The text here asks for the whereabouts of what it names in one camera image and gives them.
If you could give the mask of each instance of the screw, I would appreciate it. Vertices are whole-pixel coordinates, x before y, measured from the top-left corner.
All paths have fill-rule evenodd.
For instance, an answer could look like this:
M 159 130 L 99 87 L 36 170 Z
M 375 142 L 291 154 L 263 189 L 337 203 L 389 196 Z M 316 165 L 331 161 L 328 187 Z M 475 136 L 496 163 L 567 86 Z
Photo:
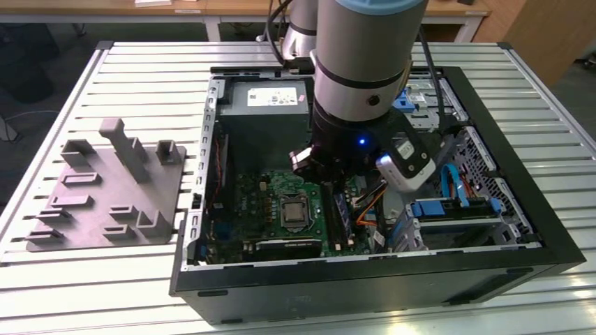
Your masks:
M 371 106 L 376 106 L 381 102 L 381 98 L 379 98 L 379 95 L 369 96 L 365 103 L 368 103 Z

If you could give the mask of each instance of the open computer chassis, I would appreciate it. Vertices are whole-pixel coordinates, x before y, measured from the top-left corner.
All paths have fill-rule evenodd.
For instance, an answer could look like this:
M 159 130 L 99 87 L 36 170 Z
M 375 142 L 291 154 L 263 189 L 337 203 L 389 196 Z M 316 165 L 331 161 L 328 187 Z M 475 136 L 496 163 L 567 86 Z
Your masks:
M 217 102 L 227 76 L 292 77 L 279 68 L 215 74 L 205 101 L 197 186 L 180 227 L 171 285 L 171 295 L 183 297 L 211 324 L 484 302 L 529 279 L 559 274 L 585 261 L 461 69 L 437 71 L 448 95 L 457 100 L 453 105 L 465 111 L 472 125 L 467 138 L 481 156 L 475 159 L 493 165 L 484 166 L 477 177 L 492 180 L 501 204 L 520 214 L 516 234 L 525 234 L 523 244 L 236 264 L 200 261 L 205 246 L 199 238 L 208 226 L 204 207 L 213 192 L 208 180 L 217 169 L 212 163 Z M 413 68 L 411 79 L 424 72 L 427 68 Z M 311 78 L 307 92 L 312 102 Z

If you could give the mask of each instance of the blue cable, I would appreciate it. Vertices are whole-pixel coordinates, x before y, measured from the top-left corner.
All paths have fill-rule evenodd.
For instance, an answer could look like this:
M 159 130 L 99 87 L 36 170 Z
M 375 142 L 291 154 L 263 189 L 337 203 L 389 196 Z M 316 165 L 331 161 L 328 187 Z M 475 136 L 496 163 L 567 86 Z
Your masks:
M 443 192 L 443 197 L 449 198 L 449 174 L 453 179 L 453 186 L 456 187 L 456 198 L 461 202 L 461 207 L 468 207 L 469 202 L 465 197 L 465 187 L 464 183 L 459 178 L 457 168 L 453 164 L 445 164 L 440 169 L 440 190 Z

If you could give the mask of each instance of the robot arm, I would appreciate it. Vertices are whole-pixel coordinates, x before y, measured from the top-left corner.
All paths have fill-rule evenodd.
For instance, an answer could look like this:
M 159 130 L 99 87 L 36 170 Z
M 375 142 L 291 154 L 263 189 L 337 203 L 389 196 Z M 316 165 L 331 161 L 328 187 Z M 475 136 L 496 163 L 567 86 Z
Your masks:
M 413 191 L 433 172 L 424 144 L 392 107 L 427 2 L 319 2 L 312 140 L 291 153 L 293 172 L 311 182 L 343 184 L 377 167 L 397 189 Z
M 293 0 L 289 13 L 289 28 L 283 41 L 285 60 L 308 58 L 316 47 L 316 12 L 319 0 Z

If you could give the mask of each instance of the aluminum table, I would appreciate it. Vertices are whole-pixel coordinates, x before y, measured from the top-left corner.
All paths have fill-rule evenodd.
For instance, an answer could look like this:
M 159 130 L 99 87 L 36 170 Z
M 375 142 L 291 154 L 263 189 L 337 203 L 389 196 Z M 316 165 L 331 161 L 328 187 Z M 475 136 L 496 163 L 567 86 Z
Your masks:
M 257 43 L 115 43 L 96 50 L 0 218 L 0 333 L 71 334 L 519 334 L 596 328 L 596 145 L 515 51 L 495 44 L 431 44 L 439 66 L 460 66 L 588 262 L 523 284 L 488 302 L 211 326 L 168 296 L 176 236 L 167 245 L 29 253 L 36 224 L 64 168 L 60 147 L 99 147 L 103 117 L 120 117 L 145 144 L 188 150 L 176 226 L 197 168 L 203 103 L 212 66 L 273 65 Z M 420 45 L 415 65 L 424 65 Z

